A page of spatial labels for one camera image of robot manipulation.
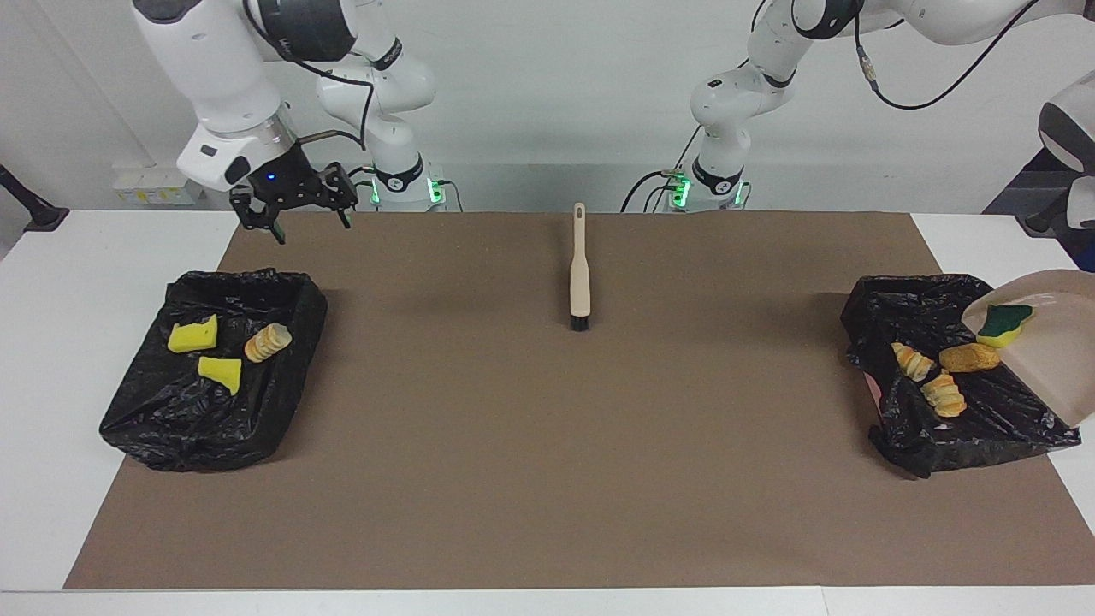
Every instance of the electrical outlet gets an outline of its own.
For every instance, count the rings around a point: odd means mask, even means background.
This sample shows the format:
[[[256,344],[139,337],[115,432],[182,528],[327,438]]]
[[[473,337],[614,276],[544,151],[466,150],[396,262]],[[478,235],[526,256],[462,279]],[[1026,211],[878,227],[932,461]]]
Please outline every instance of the electrical outlet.
[[[177,168],[153,166],[118,170],[114,191],[130,205],[193,206],[201,196],[201,186]]]

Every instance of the bread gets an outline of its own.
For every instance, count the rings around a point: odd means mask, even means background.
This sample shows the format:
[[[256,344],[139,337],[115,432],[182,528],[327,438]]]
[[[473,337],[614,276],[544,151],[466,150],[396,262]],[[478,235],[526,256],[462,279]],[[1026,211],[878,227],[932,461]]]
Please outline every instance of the bread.
[[[940,364],[950,373],[979,373],[1000,365],[1000,353],[980,344],[964,345],[940,353]]]
[[[955,383],[955,377],[946,371],[922,387],[921,392],[927,399],[927,404],[935,409],[935,415],[941,418],[956,418],[969,408],[966,404],[966,397],[961,395],[958,384]]]
[[[890,347],[894,348],[894,355],[897,357],[897,364],[901,367],[901,373],[917,383],[927,379],[927,374],[935,368],[935,362],[917,353],[917,350],[911,347],[906,347],[900,342],[895,342]]]
[[[273,324],[263,328],[246,345],[243,346],[243,355],[253,364],[261,364],[277,356],[286,347],[292,344],[292,335],[281,324]]]

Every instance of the brush handle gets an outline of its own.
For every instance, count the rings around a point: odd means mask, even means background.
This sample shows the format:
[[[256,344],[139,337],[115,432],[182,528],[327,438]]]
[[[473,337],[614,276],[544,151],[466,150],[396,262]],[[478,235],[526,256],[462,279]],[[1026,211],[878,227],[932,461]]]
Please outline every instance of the brush handle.
[[[574,260],[570,261],[570,315],[588,317],[592,314],[589,289],[589,260],[586,259],[586,206],[574,206]]]

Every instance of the black cable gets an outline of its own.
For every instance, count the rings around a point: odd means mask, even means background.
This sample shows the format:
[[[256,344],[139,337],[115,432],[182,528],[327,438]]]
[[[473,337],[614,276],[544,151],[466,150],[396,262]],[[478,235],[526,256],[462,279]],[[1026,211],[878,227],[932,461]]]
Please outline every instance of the black cable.
[[[684,149],[681,150],[681,155],[680,155],[680,158],[677,159],[677,164],[673,165],[673,170],[675,171],[680,171],[681,163],[684,162],[684,156],[688,155],[688,151],[690,149],[692,149],[692,143],[694,143],[695,142],[695,138],[700,136],[700,130],[702,128],[703,128],[703,126],[696,126],[695,130],[692,131],[692,137],[688,140],[688,144],[684,146]],[[669,183],[671,181],[672,181],[671,178],[667,177],[666,178],[666,183],[661,185],[661,189],[662,190],[668,190],[669,189]]]
[[[358,197],[358,200],[360,200],[361,198],[361,193],[358,191],[358,188],[360,188],[361,186],[369,186],[370,188],[372,188],[372,182],[356,182],[354,184],[354,195]],[[372,205],[371,195],[366,197],[365,200],[369,201],[369,205]]]
[[[650,209],[650,199],[654,198],[654,195],[656,195],[658,193],[667,193],[667,191],[669,191],[669,186],[668,185],[666,185],[666,186],[658,186],[658,187],[654,188],[653,190],[650,190],[650,194],[646,195],[646,204],[643,205],[643,213],[646,213],[647,211],[649,211],[649,209]],[[657,204],[658,204],[658,201],[654,201],[654,212],[655,213],[658,212],[658,206],[657,206]]]
[[[673,165],[673,168],[677,168],[678,171],[680,170],[681,163],[684,162],[684,156],[688,155],[688,151],[692,148],[692,143],[695,142],[695,138],[700,136],[700,130],[702,128],[703,126],[696,126],[695,130],[692,131],[692,137],[688,140],[688,144],[684,146],[684,149],[681,150],[681,155],[677,159],[677,164]]]
[[[316,141],[322,141],[323,139],[330,139],[332,137],[345,137],[345,138],[351,140],[351,141],[354,141],[358,146],[360,146],[362,150],[365,149],[365,144],[361,142],[361,139],[359,137],[357,137],[355,135],[350,135],[349,132],[347,132],[345,130],[324,130],[322,132],[315,132],[315,133],[312,133],[312,135],[304,135],[303,137],[301,137],[301,138],[299,138],[297,140],[300,141],[300,144],[307,146],[308,143],[314,143]]]
[[[377,170],[373,168],[373,167],[371,167],[371,166],[361,165],[361,166],[358,166],[356,168],[350,170],[348,173],[346,173],[346,176],[347,177],[353,177],[354,175],[357,175],[358,173],[373,173],[373,174],[376,174]]]
[[[460,208],[460,212],[464,212],[464,201],[460,198],[460,186],[457,185],[452,179],[440,179],[437,182],[438,186],[452,186],[452,189],[457,193],[457,207]]]
[[[357,182],[357,183],[354,184],[355,188],[359,188],[361,186],[369,186],[370,188],[376,189],[373,187],[373,185],[372,185],[372,182],[368,182],[368,181],[367,182]],[[369,195],[368,197],[366,197],[365,200],[369,201],[369,205],[374,206],[374,208],[376,208],[377,211],[380,211],[380,206],[372,202],[372,195]],[[357,211],[357,206],[356,205],[354,206],[354,211]]]
[[[889,106],[891,106],[894,108],[899,108],[899,109],[904,109],[904,111],[917,111],[917,109],[922,109],[922,108],[930,107],[930,106],[934,105],[935,103],[938,103],[943,98],[949,96],[952,92],[954,92],[956,89],[958,89],[958,86],[961,85],[961,83],[964,81],[966,81],[966,78],[969,77],[970,74],[972,74],[973,71],[977,70],[977,67],[979,67],[981,65],[981,62],[984,61],[984,58],[987,58],[989,56],[989,54],[992,51],[992,49],[994,49],[996,47],[996,45],[999,45],[1000,42],[1004,39],[1004,35],[1006,35],[1008,32],[1011,32],[1011,30],[1013,27],[1015,27],[1015,24],[1017,24],[1019,22],[1019,20],[1023,19],[1023,15],[1027,14],[1027,11],[1029,11],[1030,9],[1033,9],[1034,5],[1037,4],[1041,0],[1030,0],[1030,2],[1028,2],[1025,7],[1023,7],[1023,9],[1018,13],[1016,13],[1014,18],[1012,18],[1012,21],[1007,22],[1007,25],[1005,25],[1004,28],[1000,31],[1000,34],[998,34],[996,37],[992,39],[992,43],[990,43],[989,46],[984,48],[984,51],[982,51],[981,55],[978,56],[978,58],[976,60],[973,60],[973,63],[970,65],[970,67],[968,69],[966,69],[966,72],[964,72],[961,74],[961,77],[958,78],[957,81],[955,81],[954,83],[952,83],[950,86],[947,88],[946,90],[944,90],[943,93],[940,94],[938,96],[932,98],[931,101],[929,101],[926,103],[921,103],[919,105],[903,105],[903,104],[900,104],[900,103],[895,103],[894,101],[889,100],[885,94],[883,94],[881,89],[878,86],[878,80],[876,79],[876,75],[875,75],[874,66],[872,66],[871,58],[867,56],[866,50],[864,50],[863,43],[860,39],[860,15],[856,14],[855,15],[855,53],[860,56],[860,66],[863,69],[863,75],[867,78],[867,82],[871,84],[871,90],[874,91],[875,95],[878,96],[878,98],[881,102],[886,103],[887,105],[889,105]]]
[[[323,79],[330,79],[331,81],[337,81],[338,83],[346,83],[347,85],[366,85],[369,88],[369,96],[365,100],[365,108],[361,111],[361,131],[357,139],[357,142],[361,146],[361,149],[364,150],[365,121],[369,116],[369,107],[372,105],[372,95],[377,91],[377,86],[373,85],[371,81],[361,81],[358,79],[348,79],[346,77],[338,77],[337,74],[333,74],[332,71],[315,68],[312,65],[304,62],[301,59],[296,58],[289,53],[283,50],[281,47],[277,43],[275,43],[269,37],[269,35],[266,34],[265,31],[263,31],[262,27],[258,26],[258,22],[255,20],[255,15],[251,12],[250,2],[247,2],[247,0],[241,0],[240,3],[243,4],[243,12],[247,16],[247,21],[251,22],[251,27],[254,28],[255,33],[260,36],[260,38],[265,40],[266,44],[269,45],[275,51],[277,51],[278,56],[284,58],[285,60],[290,61],[299,66],[300,68],[307,70],[308,72],[316,74]]]
[[[646,175],[643,175],[638,182],[635,182],[635,185],[631,187],[631,190],[627,191],[627,196],[623,199],[623,206],[620,208],[620,213],[627,211],[627,204],[631,202],[631,197],[635,196],[635,193],[638,191],[638,188],[642,187],[643,184],[654,179],[655,177],[661,177],[664,175],[664,171],[652,171]]]

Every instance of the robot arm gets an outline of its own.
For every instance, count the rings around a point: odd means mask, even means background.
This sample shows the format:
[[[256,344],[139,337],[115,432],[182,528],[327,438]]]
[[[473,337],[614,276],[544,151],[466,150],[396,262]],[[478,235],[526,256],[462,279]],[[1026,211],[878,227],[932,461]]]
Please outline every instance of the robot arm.
[[[1069,225],[1095,229],[1095,72],[1042,106],[1038,135],[1050,153],[1081,174],[1068,193]]]
[[[332,115],[356,126],[373,149],[379,176],[407,177],[400,196],[435,201],[410,127],[391,113],[429,104],[434,78],[403,53],[379,0],[132,0],[134,14],[160,65],[194,106],[198,127],[178,156],[178,168],[217,190],[232,191],[245,228],[274,231],[284,209],[320,205],[339,213],[357,205],[342,165],[312,168],[288,121],[280,93],[265,77],[264,40],[284,59],[339,62],[324,75],[320,95]],[[399,125],[380,131],[374,123]],[[412,163],[403,166],[404,162]],[[246,179],[251,190],[240,184]],[[263,204],[251,206],[252,197]]]
[[[704,128],[700,154],[687,168],[687,210],[726,208],[744,173],[751,140],[748,119],[773,111],[794,93],[798,62],[816,40],[908,22],[933,42],[963,45],[998,34],[1030,0],[773,0],[749,37],[749,59],[715,75],[692,94],[692,114]],[[1084,0],[1041,0],[1019,23],[1057,13],[1081,13]]]

